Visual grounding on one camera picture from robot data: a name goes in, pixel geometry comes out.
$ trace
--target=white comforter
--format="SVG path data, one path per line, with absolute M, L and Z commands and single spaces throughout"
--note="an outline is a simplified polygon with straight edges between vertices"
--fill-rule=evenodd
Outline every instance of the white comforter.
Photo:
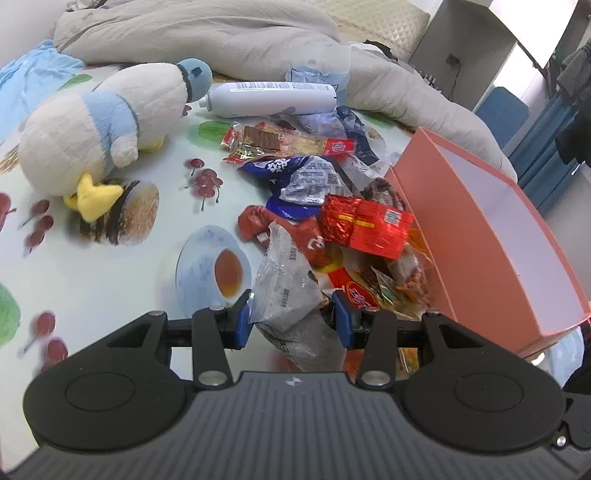
M 63 14 L 54 33 L 59 51 L 90 64 L 197 57 L 243 80 L 285 80 L 295 64 L 324 72 L 350 67 L 348 106 L 425 127 L 517 180 L 476 115 L 403 68 L 339 40 L 328 15 L 297 0 L 108 0 Z

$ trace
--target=red snack package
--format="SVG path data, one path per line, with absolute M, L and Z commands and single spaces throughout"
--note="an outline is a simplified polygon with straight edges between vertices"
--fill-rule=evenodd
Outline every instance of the red snack package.
M 306 256 L 314 268 L 322 268 L 331 263 L 324 247 L 324 239 L 316 217 L 310 217 L 299 225 L 270 212 L 260 205 L 250 205 L 238 217 L 238 230 L 244 241 L 256 239 L 265 249 L 269 246 L 269 225 L 276 222 L 293 238 L 297 248 Z
M 354 307 L 362 310 L 379 307 L 375 296 L 367 288 L 353 280 L 344 267 L 329 272 L 328 276 L 333 287 L 342 288 Z
M 325 241 L 393 260 L 402 255 L 413 222 L 412 213 L 339 195 L 327 195 L 320 211 Z

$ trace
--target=stuffed penguin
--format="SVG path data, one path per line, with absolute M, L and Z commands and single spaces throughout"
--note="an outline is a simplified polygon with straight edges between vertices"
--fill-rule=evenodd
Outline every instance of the stuffed penguin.
M 154 151 L 183 115 L 185 104 L 196 102 L 211 87 L 212 71 L 197 59 L 171 63 L 144 63 L 115 73 L 97 92 L 121 95 L 138 121 L 138 148 Z
M 92 92 L 46 100 L 24 122 L 15 147 L 25 177 L 94 222 L 123 194 L 121 186 L 100 182 L 137 160 L 138 150 L 159 148 L 185 104 L 211 82 L 200 60 L 148 63 L 115 73 Z

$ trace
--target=hamburger print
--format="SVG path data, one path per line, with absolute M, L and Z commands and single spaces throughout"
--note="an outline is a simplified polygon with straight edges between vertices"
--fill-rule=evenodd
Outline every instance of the hamburger print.
M 158 211 L 160 194 L 151 182 L 134 180 L 121 184 L 123 195 L 111 209 L 96 222 L 86 223 L 80 217 L 80 234 L 94 242 L 109 242 L 112 245 L 137 245 L 152 231 Z

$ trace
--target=pink box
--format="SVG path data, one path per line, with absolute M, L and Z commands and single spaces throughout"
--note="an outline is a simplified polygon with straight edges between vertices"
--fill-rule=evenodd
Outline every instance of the pink box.
M 435 262 L 433 308 L 521 357 L 591 317 L 550 229 L 503 174 L 419 128 L 387 178 Z

